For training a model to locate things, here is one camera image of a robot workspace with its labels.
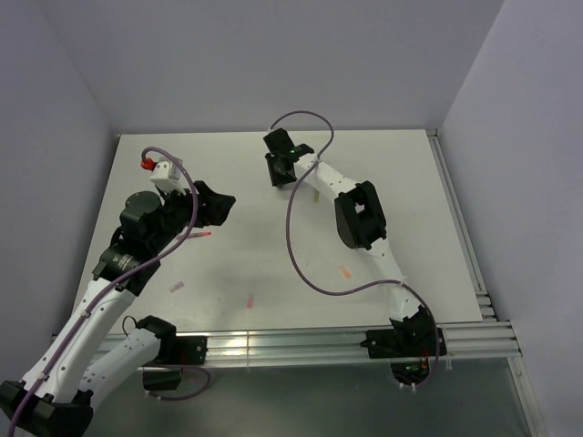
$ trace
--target black mount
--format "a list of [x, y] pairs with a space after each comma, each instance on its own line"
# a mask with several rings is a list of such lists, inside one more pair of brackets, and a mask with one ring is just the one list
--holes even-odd
[[386, 238], [386, 219], [374, 185], [367, 181], [356, 184], [348, 193], [334, 200], [336, 228], [350, 249], [371, 249], [378, 239]]
[[270, 132], [263, 141], [270, 151], [265, 159], [270, 171], [271, 185], [281, 188], [295, 182], [297, 178], [293, 164], [304, 155], [313, 153], [313, 148], [305, 144], [295, 146], [287, 131], [281, 128]]
[[[0, 408], [12, 418], [26, 396], [25, 383], [4, 381], [0, 385]], [[26, 404], [16, 424], [38, 437], [78, 437], [93, 418], [92, 391], [78, 391], [71, 403], [52, 403], [53, 396], [42, 399], [34, 395]]]
[[[176, 327], [154, 316], [147, 316], [136, 324], [136, 329], [149, 330], [161, 339], [156, 359], [146, 364], [204, 364], [207, 353], [206, 337], [177, 337]], [[143, 371], [142, 384], [148, 391], [176, 390], [182, 380], [181, 370]]]
[[[199, 200], [196, 228], [222, 225], [235, 197], [215, 193], [207, 184], [194, 183]], [[121, 226], [114, 232], [110, 246], [99, 258], [93, 270], [95, 278], [115, 280], [120, 275], [156, 257], [189, 224], [192, 217], [192, 196], [173, 191], [164, 197], [152, 191], [141, 191], [126, 200], [119, 216]], [[154, 263], [118, 285], [139, 296], [160, 263]]]
[[[403, 321], [391, 320], [391, 330], [368, 330], [361, 346], [368, 350], [372, 360], [382, 358], [417, 358], [435, 356], [435, 327], [429, 313], [423, 307], [411, 318]], [[447, 354], [445, 338], [441, 328], [439, 335], [439, 356]], [[391, 363], [394, 377], [407, 385], [418, 384], [429, 374], [429, 365], [419, 363]]]

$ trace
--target gray wall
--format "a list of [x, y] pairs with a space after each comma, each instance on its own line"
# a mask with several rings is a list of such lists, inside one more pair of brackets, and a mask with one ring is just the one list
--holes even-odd
[[70, 311], [113, 142], [35, 2], [0, 2], [0, 63], [3, 381], [40, 358]]
[[179, 132], [439, 127], [502, 0], [39, 3], [118, 132]]
[[486, 285], [557, 436], [583, 427], [582, 21], [580, 0], [506, 0], [443, 128]]

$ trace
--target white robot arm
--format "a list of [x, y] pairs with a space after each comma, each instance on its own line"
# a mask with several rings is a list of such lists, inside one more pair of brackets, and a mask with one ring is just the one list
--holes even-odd
[[[301, 177], [314, 164], [314, 155], [304, 155], [295, 164], [297, 177]], [[347, 178], [325, 162], [308, 175], [304, 182], [310, 184], [334, 203], [343, 193], [358, 189], [356, 181]], [[394, 259], [388, 237], [379, 238], [371, 243], [369, 249], [353, 247], [364, 260], [374, 279], [403, 279], [403, 273]], [[419, 301], [403, 287], [382, 285], [388, 296], [389, 315], [393, 320], [402, 321], [405, 317], [412, 317], [419, 310]]]
[[[179, 364], [176, 328], [148, 316], [123, 343], [89, 365], [112, 325], [158, 270], [160, 252], [192, 220], [195, 198], [180, 185], [174, 162], [180, 163], [174, 157], [142, 161], [142, 167], [152, 171], [150, 180], [159, 193], [143, 191], [128, 198], [121, 226], [70, 320], [21, 381], [0, 385], [0, 407], [9, 418], [17, 416], [17, 425], [26, 431], [39, 436], [82, 435], [94, 410], [136, 368], [151, 361]], [[214, 193], [202, 181], [189, 183], [199, 203], [193, 226], [220, 226], [235, 198]], [[126, 274], [128, 278], [119, 282]], [[46, 371], [49, 362], [53, 365]]]
[[[294, 182], [316, 162], [313, 150], [304, 144], [294, 146], [284, 129], [274, 130], [264, 141], [270, 150], [265, 157], [273, 186]], [[358, 183], [322, 161], [304, 182], [333, 203], [340, 238], [362, 257], [373, 279], [404, 278], [391, 251], [386, 221], [373, 184]], [[419, 311], [420, 302], [403, 287], [380, 287], [387, 293], [392, 320], [402, 321]]]

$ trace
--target white tabletop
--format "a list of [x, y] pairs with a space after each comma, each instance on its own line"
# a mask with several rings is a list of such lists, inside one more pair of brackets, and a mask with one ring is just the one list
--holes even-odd
[[[193, 179], [237, 198], [229, 218], [212, 235], [190, 239], [150, 280], [127, 314], [161, 317], [182, 331], [265, 330], [386, 324], [379, 290], [326, 297], [297, 276], [285, 249], [289, 190], [272, 188], [264, 133], [124, 135], [87, 255], [77, 301], [90, 272], [118, 226], [124, 202], [154, 190], [139, 166], [147, 146], [163, 147]], [[327, 132], [295, 132], [296, 144], [319, 149]], [[340, 131], [324, 160], [345, 176], [374, 183], [387, 219], [391, 248], [401, 270], [439, 322], [482, 319], [434, 156], [423, 130]], [[314, 201], [301, 188], [294, 204], [292, 240], [308, 277], [328, 290], [370, 281], [355, 253], [340, 241], [332, 203]], [[346, 278], [343, 269], [350, 273]], [[183, 282], [176, 291], [171, 287]], [[120, 333], [117, 323], [111, 330]]]

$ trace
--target pink object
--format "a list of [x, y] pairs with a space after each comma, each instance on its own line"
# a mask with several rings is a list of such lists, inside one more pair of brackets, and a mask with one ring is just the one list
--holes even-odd
[[176, 290], [180, 290], [182, 287], [184, 287], [184, 282], [179, 281], [176, 284], [174, 284], [172, 287], [169, 288], [170, 293], [173, 293]]
[[346, 269], [346, 267], [344, 267], [344, 266], [338, 266], [338, 269], [340, 269], [340, 271], [343, 273], [343, 275], [344, 275], [345, 278], [350, 279], [351, 274], [350, 274], [350, 271], [348, 271]]
[[[205, 230], [204, 232], [192, 232], [187, 236], [187, 239], [197, 239], [198, 237], [207, 237], [209, 235], [212, 235], [212, 232], [209, 230]], [[181, 239], [182, 237], [182, 235], [178, 235], [176, 239]]]

